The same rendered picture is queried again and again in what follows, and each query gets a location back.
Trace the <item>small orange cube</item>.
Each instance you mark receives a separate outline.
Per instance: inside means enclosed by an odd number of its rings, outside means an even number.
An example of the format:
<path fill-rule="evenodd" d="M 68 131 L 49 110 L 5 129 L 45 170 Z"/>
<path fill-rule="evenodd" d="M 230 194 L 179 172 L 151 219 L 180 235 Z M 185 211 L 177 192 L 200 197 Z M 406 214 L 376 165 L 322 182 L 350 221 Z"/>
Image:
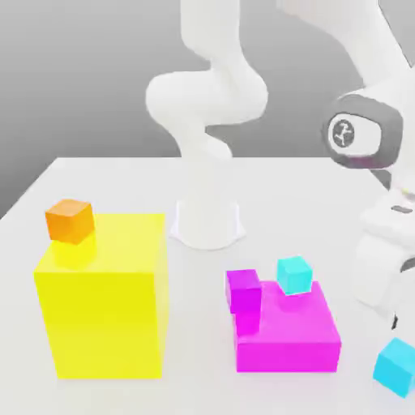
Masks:
<path fill-rule="evenodd" d="M 92 205 L 62 199 L 45 212 L 49 237 L 53 241 L 79 244 L 95 229 Z"/>

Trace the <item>small turquoise cube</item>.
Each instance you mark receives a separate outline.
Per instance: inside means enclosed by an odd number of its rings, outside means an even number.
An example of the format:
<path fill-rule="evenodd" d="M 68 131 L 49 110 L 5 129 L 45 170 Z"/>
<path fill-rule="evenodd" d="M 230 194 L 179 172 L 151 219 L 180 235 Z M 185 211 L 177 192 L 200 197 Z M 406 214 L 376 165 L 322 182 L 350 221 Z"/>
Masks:
<path fill-rule="evenodd" d="M 285 295 L 297 295 L 311 291 L 313 270 L 301 256 L 279 259 L 276 280 Z"/>

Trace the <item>large yellow box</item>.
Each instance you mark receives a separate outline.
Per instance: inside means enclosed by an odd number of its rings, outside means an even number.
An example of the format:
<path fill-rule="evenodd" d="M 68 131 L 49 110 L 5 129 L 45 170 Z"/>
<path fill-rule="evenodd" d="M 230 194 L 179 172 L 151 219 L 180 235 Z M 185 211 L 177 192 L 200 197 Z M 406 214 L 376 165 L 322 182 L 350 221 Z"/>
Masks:
<path fill-rule="evenodd" d="M 59 379 L 158 379 L 169 323 L 165 216 L 97 214 L 80 244 L 52 241 L 34 271 Z"/>

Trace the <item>small purple cube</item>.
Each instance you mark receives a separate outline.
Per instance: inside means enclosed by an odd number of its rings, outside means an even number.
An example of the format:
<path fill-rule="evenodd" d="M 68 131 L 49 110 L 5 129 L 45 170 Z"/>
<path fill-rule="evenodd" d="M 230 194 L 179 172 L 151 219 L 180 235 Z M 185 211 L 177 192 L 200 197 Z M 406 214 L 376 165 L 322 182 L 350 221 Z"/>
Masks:
<path fill-rule="evenodd" d="M 257 312 L 262 286 L 255 269 L 230 270 L 225 273 L 225 295 L 231 314 Z"/>

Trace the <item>large magenta box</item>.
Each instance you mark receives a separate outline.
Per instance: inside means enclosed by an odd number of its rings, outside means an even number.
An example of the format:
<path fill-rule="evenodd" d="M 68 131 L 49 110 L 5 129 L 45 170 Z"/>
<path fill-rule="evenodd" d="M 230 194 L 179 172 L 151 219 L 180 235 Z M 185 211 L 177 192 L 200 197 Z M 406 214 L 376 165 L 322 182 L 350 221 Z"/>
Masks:
<path fill-rule="evenodd" d="M 233 316 L 237 372 L 336 372 L 342 342 L 319 282 L 293 296 L 260 285 L 260 311 Z"/>

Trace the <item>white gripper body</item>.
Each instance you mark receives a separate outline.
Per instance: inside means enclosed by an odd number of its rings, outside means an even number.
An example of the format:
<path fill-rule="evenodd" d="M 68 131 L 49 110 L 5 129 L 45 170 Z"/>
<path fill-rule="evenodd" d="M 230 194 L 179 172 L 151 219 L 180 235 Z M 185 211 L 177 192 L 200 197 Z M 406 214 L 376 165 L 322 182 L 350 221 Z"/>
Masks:
<path fill-rule="evenodd" d="M 364 234 L 353 260 L 353 293 L 390 329 L 397 328 L 398 312 L 415 297 L 415 244 Z"/>

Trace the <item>small sky blue cube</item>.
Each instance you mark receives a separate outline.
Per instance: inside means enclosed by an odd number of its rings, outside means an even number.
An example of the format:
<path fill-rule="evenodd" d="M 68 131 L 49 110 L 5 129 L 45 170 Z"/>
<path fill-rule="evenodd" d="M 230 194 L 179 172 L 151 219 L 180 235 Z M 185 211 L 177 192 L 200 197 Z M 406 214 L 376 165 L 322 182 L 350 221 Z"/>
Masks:
<path fill-rule="evenodd" d="M 377 357 L 373 379 L 405 398 L 415 389 L 415 348 L 393 338 Z"/>

